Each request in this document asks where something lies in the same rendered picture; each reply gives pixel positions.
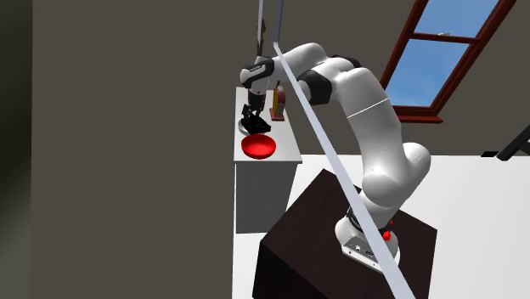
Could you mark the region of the grey plate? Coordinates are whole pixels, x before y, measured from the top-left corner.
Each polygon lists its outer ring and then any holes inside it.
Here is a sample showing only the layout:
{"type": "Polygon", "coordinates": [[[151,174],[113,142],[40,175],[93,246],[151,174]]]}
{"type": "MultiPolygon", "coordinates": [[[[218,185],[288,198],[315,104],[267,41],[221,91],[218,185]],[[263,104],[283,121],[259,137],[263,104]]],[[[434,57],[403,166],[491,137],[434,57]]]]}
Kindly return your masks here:
{"type": "Polygon", "coordinates": [[[238,129],[244,135],[265,133],[266,130],[261,124],[256,124],[254,121],[247,121],[245,119],[240,119],[238,122],[238,129]]]}

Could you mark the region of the white cabinet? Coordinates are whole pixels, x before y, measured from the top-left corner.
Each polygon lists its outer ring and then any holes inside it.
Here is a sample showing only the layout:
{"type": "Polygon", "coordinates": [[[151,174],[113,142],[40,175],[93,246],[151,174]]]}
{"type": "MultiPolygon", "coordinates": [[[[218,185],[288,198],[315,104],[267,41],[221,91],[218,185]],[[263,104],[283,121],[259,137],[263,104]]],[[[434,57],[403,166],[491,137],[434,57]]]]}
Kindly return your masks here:
{"type": "Polygon", "coordinates": [[[234,115],[235,231],[238,234],[266,233],[287,209],[296,169],[302,163],[295,135],[286,112],[283,121],[273,121],[273,91],[267,91],[260,117],[271,126],[267,135],[276,150],[266,159],[247,156],[241,147],[245,135],[239,129],[241,111],[247,103],[247,90],[236,88],[234,115]]]}

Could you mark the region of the white thin frame bars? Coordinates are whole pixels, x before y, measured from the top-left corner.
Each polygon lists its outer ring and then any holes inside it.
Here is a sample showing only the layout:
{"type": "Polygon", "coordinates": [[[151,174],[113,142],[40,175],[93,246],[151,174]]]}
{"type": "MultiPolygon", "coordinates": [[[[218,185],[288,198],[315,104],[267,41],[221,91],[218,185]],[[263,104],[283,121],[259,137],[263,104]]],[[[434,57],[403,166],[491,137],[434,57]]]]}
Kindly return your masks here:
{"type": "Polygon", "coordinates": [[[369,215],[367,208],[362,202],[361,198],[358,195],[357,190],[354,188],[351,179],[349,178],[346,169],[341,163],[335,149],[333,148],[331,142],[329,141],[328,136],[326,135],[321,123],[319,122],[318,117],[315,115],[313,108],[310,106],[309,101],[302,91],[301,85],[297,82],[296,77],[288,65],[288,62],[285,59],[285,56],[279,48],[279,33],[280,33],[280,24],[283,11],[283,2],[284,0],[277,0],[276,4],[276,16],[275,16],[275,25],[274,25],[274,35],[273,35],[273,49],[277,54],[277,57],[280,60],[284,70],[283,73],[289,79],[291,86],[293,87],[296,96],[298,97],[304,112],[307,115],[307,118],[329,160],[330,165],[332,166],[335,175],[341,185],[341,188],[347,197],[350,207],[353,209],[359,224],[361,225],[364,235],[369,242],[369,245],[372,251],[375,254],[377,262],[379,263],[382,273],[386,278],[386,282],[391,288],[392,294],[396,299],[415,299],[415,296],[412,290],[409,287],[408,282],[403,277],[401,270],[395,262],[395,259],[392,257],[389,252],[385,241],[382,239],[381,234],[379,233],[375,223],[373,222],[372,217],[369,215]]]}

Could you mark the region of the red bowl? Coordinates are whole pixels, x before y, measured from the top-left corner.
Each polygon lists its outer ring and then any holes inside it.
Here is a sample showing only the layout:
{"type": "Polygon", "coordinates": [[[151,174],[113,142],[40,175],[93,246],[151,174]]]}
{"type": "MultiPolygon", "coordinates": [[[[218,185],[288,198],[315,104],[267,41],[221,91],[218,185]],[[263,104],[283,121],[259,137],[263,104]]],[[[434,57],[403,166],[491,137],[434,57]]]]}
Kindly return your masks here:
{"type": "Polygon", "coordinates": [[[265,134],[251,134],[241,141],[241,149],[252,159],[263,160],[270,157],[276,150],[277,144],[273,138],[265,134]]]}

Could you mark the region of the black angular object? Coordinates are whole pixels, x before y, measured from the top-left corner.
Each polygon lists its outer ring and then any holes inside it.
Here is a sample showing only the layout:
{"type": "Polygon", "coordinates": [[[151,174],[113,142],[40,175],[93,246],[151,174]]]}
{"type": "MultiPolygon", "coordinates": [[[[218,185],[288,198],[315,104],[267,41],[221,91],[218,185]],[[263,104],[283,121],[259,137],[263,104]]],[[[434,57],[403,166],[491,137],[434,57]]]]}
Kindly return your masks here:
{"type": "Polygon", "coordinates": [[[271,131],[271,126],[268,125],[261,117],[250,115],[240,120],[241,126],[249,134],[268,133],[271,131]]]}

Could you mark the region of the dark brown robot stand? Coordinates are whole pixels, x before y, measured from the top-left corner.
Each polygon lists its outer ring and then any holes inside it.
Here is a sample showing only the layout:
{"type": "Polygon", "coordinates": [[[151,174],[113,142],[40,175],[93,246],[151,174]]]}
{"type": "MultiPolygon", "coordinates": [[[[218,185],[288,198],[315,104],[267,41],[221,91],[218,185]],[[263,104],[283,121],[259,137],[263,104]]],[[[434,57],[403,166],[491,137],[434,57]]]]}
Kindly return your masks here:
{"type": "MultiPolygon", "coordinates": [[[[347,198],[323,169],[259,245],[253,299],[394,299],[383,274],[344,255],[335,224],[347,198]]],[[[398,211],[399,268],[416,299],[429,299],[437,230],[398,211]]]]}

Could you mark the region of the red framed window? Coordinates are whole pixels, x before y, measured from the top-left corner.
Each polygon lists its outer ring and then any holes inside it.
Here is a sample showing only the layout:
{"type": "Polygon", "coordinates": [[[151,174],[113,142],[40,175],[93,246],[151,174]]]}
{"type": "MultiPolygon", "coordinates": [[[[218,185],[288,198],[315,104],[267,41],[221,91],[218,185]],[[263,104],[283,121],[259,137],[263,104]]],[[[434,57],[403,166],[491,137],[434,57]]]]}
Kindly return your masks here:
{"type": "Polygon", "coordinates": [[[415,0],[381,76],[403,123],[440,113],[517,0],[415,0]]]}

